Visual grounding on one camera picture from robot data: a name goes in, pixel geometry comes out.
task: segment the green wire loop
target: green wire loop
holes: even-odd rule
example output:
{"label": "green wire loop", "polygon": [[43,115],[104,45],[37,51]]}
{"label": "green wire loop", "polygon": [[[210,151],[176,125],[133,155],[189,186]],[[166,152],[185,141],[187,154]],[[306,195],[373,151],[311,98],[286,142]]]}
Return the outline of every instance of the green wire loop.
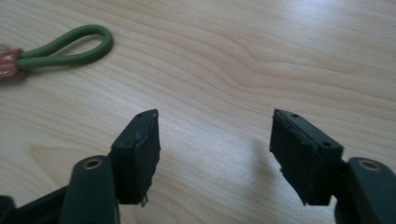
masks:
{"label": "green wire loop", "polygon": [[[101,35],[103,41],[96,48],[84,53],[49,57],[87,35]],[[31,70],[39,67],[81,65],[105,56],[112,48],[113,37],[107,28],[100,25],[84,25],[59,36],[43,47],[22,52],[17,66],[20,70]]]}

